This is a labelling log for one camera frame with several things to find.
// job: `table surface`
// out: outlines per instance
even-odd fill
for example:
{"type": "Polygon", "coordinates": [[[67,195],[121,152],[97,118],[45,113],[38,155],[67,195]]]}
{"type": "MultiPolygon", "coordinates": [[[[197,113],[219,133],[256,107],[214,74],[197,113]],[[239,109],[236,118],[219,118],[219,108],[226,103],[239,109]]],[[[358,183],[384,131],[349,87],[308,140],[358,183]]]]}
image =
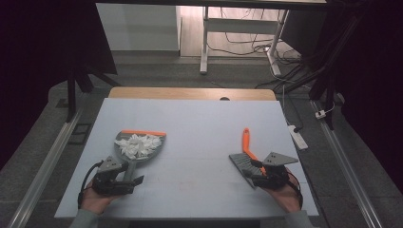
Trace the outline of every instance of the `table surface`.
{"type": "MultiPolygon", "coordinates": [[[[260,92],[266,99],[273,95],[270,90],[260,92]]],[[[251,131],[250,148],[260,160],[271,151],[297,158],[279,102],[252,101],[254,93],[255,89],[115,87],[104,100],[55,217],[75,217],[77,193],[86,171],[107,156],[115,157],[113,140],[120,130],[127,128],[164,131],[167,136],[161,153],[136,168],[135,176],[144,175],[144,182],[133,194],[113,201],[104,217],[264,219],[283,216],[274,200],[261,189],[253,189],[228,158],[230,154],[242,153],[244,127],[251,131]],[[146,99],[147,94],[153,99],[146,99]],[[236,100],[240,95],[248,101],[236,100]],[[221,96],[232,100],[213,99],[221,96]]],[[[303,209],[310,216],[317,216],[301,164],[286,166],[301,184],[303,209]]]]}

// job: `human hand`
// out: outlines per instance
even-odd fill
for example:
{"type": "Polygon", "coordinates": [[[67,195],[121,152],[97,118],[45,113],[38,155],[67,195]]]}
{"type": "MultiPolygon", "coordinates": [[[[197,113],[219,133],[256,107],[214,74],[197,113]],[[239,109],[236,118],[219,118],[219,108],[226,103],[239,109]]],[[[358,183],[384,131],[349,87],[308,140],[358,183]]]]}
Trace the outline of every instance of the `human hand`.
{"type": "MultiPolygon", "coordinates": [[[[298,186],[297,179],[291,175],[290,170],[287,168],[288,177],[290,178],[290,182],[298,186]]],[[[296,192],[290,185],[285,184],[282,188],[277,190],[272,190],[268,188],[261,188],[264,191],[268,192],[277,202],[277,204],[287,213],[300,211],[299,207],[299,197],[296,192]]]]}
{"type": "Polygon", "coordinates": [[[92,189],[92,181],[86,186],[84,191],[82,209],[101,215],[107,206],[115,199],[121,196],[103,196],[99,195],[92,189]]]}

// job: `white wall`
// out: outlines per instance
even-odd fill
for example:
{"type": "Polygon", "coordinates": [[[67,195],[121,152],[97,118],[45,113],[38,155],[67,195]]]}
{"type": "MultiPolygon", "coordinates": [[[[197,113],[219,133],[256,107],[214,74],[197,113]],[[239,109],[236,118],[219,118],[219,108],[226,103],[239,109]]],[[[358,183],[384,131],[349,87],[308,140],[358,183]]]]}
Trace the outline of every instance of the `white wall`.
{"type": "Polygon", "coordinates": [[[97,4],[111,50],[179,50],[180,7],[97,4]]]}

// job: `crumpled white towel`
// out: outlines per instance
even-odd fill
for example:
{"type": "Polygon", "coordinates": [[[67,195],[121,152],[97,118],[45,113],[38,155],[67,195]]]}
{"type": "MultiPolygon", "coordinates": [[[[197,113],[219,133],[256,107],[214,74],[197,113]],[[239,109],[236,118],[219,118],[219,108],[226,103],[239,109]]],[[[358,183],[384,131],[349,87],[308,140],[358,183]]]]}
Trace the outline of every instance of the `crumpled white towel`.
{"type": "Polygon", "coordinates": [[[155,149],[162,144],[159,136],[138,136],[136,134],[133,134],[128,140],[115,140],[115,143],[119,145],[122,154],[128,156],[131,160],[148,158],[148,155],[154,153],[155,149]]]}

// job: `orange handle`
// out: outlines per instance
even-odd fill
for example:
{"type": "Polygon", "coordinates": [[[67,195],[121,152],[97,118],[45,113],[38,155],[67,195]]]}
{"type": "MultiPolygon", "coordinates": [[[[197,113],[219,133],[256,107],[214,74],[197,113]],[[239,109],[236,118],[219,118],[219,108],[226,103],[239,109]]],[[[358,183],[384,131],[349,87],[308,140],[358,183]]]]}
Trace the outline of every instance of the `orange handle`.
{"type": "MultiPolygon", "coordinates": [[[[252,151],[249,150],[249,140],[250,140],[250,132],[249,128],[246,127],[243,130],[242,135],[242,150],[249,156],[249,158],[258,161],[258,158],[252,153],[252,151]]],[[[260,171],[263,175],[266,175],[266,170],[264,170],[263,167],[260,169],[260,171]]]]}
{"type": "Polygon", "coordinates": [[[165,136],[165,132],[161,131],[142,131],[142,130],[122,130],[124,134],[141,134],[141,135],[155,135],[155,136],[165,136]]]}

